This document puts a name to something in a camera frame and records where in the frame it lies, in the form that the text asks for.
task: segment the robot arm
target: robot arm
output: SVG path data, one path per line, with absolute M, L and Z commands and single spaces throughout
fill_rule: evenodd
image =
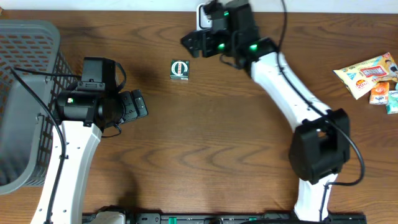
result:
M 51 202 L 61 154 L 60 136 L 54 127 L 49 168 L 32 224 L 48 223 L 49 205 L 52 223 L 82 223 L 87 177 L 104 129 L 120 128 L 119 125 L 148 114 L 139 90 L 119 92 L 126 81 L 116 85 L 116 67 L 125 74 L 113 60 L 86 57 L 81 80 L 59 94 L 54 115 L 66 142 L 66 156 Z M 123 212 L 109 211 L 99 214 L 92 223 L 125 224 L 125 219 Z
M 261 39 L 248 0 L 234 0 L 223 6 L 218 1 L 202 4 L 197 9 L 197 24 L 203 24 L 203 16 L 211 17 L 210 27 L 199 28 L 181 39 L 182 45 L 194 57 L 202 51 L 203 57 L 221 54 L 233 57 L 235 64 L 224 62 L 237 69 L 245 69 L 248 75 L 275 101 L 294 132 L 289 151 L 289 161 L 300 178 L 298 200 L 294 212 L 299 220 L 320 221 L 325 184 L 334 182 L 337 173 L 349 159 L 349 144 L 326 122 L 326 118 L 349 133 L 349 119 L 340 109 L 332 111 L 318 100 L 296 77 L 285 61 L 282 52 L 277 53 L 275 43 Z M 312 110 L 288 83 L 311 102 L 325 117 Z M 330 191 L 326 192 L 325 205 Z M 328 217 L 323 207 L 322 219 Z
M 286 79 L 279 73 L 279 67 L 276 62 L 276 52 L 262 56 L 258 62 L 251 65 L 251 77 L 254 82 L 259 84 L 274 100 L 281 112 L 285 115 L 287 121 L 294 132 L 297 126 L 302 125 L 303 120 L 315 121 L 320 115 L 311 110 L 308 105 L 296 94 Z M 313 105 L 327 113 L 330 108 L 318 100 L 295 76 L 289 65 L 285 61 L 283 54 L 279 54 L 280 64 L 282 65 L 286 76 L 296 86 L 296 88 Z M 298 219 L 305 221 L 319 221 L 319 211 L 322 204 L 324 185 L 327 182 L 333 182 L 337 174 L 330 174 L 319 180 L 317 184 L 311 184 L 309 181 L 300 179 L 298 188 L 298 200 L 294 207 L 294 212 Z M 325 204 L 327 205 L 330 191 L 326 193 Z M 323 207 L 322 217 L 328 216 L 327 206 Z

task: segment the wooden table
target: wooden table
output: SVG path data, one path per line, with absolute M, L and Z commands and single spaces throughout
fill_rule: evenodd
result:
M 298 178 L 287 157 L 292 132 L 282 113 L 243 71 L 218 57 L 192 59 L 180 38 L 191 12 L 6 11 L 10 19 L 53 22 L 62 51 L 81 73 L 84 56 L 107 57 L 140 88 L 149 116 L 103 139 L 91 165 L 85 212 L 105 205 L 164 213 L 264 213 L 291 210 Z M 257 13 L 262 35 L 278 40 L 282 15 Z M 290 14 L 284 52 L 292 69 L 331 108 L 349 114 L 367 165 L 356 187 L 333 187 L 329 209 L 395 223 L 398 115 L 355 100 L 332 72 L 390 51 L 398 59 L 398 15 Z M 190 60 L 189 81 L 170 80 L 172 59 Z M 358 177 L 352 159 L 338 180 Z M 28 223 L 41 188 L 0 197 L 0 223 Z

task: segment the black mount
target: black mount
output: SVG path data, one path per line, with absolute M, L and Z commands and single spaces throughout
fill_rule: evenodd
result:
M 124 75 L 117 86 L 116 67 Z M 61 91 L 54 115 L 58 125 L 62 121 L 82 121 L 84 126 L 93 123 L 104 130 L 148 115 L 140 90 L 119 91 L 126 83 L 126 73 L 114 60 L 85 57 L 81 80 Z
M 349 134 L 349 119 L 343 109 L 328 111 L 326 117 Z M 296 127 L 289 161 L 302 180 L 316 184 L 322 177 L 341 172 L 348 160 L 349 142 L 325 118 L 304 120 Z

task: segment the snack package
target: snack package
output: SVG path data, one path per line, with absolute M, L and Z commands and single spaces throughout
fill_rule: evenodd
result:
M 386 105 L 387 114 L 398 113 L 398 91 L 392 90 L 389 92 L 388 104 Z
M 390 53 L 334 70 L 334 73 L 356 100 L 369 92 L 379 81 L 398 82 L 398 66 Z
M 388 93 L 390 90 L 390 83 L 377 83 L 371 90 L 371 97 L 369 103 L 373 105 L 386 105 L 388 103 Z

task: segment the gray plastic basket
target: gray plastic basket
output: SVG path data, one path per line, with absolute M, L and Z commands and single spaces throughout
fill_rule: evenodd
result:
M 0 195 L 44 184 L 52 148 L 52 123 L 10 73 L 11 67 L 71 74 L 57 28 L 45 21 L 0 20 Z M 50 110 L 74 80 L 18 72 Z

